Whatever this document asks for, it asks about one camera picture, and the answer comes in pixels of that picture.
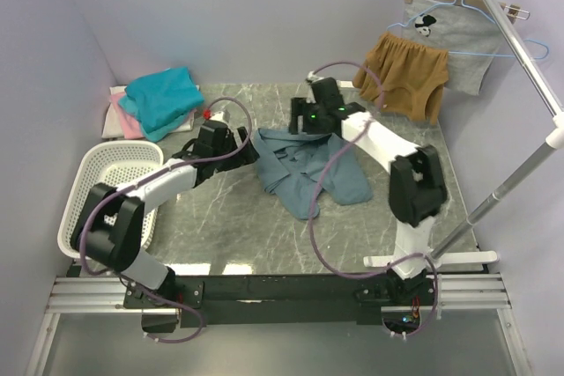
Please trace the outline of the grey-blue t shirt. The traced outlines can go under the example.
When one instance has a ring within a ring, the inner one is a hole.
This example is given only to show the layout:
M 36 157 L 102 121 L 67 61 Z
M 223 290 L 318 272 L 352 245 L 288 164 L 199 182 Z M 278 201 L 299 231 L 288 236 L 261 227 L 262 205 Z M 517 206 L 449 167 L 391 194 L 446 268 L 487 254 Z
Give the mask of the grey-blue t shirt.
M 307 220 L 317 204 L 316 183 L 331 157 L 345 146 L 335 134 L 292 135 L 286 130 L 259 128 L 253 145 L 259 155 L 256 174 L 263 190 L 276 195 L 299 220 Z M 323 176 L 322 190 L 339 205 L 364 203 L 373 190 L 353 151 L 346 151 Z

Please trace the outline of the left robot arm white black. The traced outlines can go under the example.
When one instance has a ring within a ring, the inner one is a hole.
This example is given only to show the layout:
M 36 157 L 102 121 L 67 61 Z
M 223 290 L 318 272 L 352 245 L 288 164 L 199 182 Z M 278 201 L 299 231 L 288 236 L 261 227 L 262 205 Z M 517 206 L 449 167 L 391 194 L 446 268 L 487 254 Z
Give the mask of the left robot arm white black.
M 255 163 L 259 154 L 244 127 L 234 133 L 222 121 L 209 120 L 161 168 L 120 188 L 94 185 L 85 200 L 71 247 L 82 259 L 90 258 L 109 270 L 145 287 L 145 296 L 157 307 L 177 297 L 175 272 L 142 248 L 145 216 L 172 197 L 189 191 L 215 173 Z

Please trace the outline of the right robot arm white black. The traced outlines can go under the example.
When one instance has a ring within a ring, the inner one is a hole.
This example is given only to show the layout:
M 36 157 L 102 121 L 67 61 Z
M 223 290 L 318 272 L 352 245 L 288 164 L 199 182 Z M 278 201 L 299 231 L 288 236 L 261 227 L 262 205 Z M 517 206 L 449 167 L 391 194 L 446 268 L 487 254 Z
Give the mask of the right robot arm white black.
M 297 134 L 335 134 L 346 144 L 332 155 L 322 170 L 330 168 L 353 147 L 362 149 L 389 175 L 388 203 L 397 220 L 396 245 L 391 258 L 375 271 L 346 274 L 366 280 L 368 287 L 358 299 L 378 306 L 412 303 L 436 294 L 435 280 L 427 272 L 436 267 L 428 253 L 428 238 L 435 218 L 448 199 L 437 150 L 418 146 L 381 125 L 357 102 L 347 103 L 332 77 L 311 77 L 313 98 L 294 97 L 290 103 L 289 131 Z

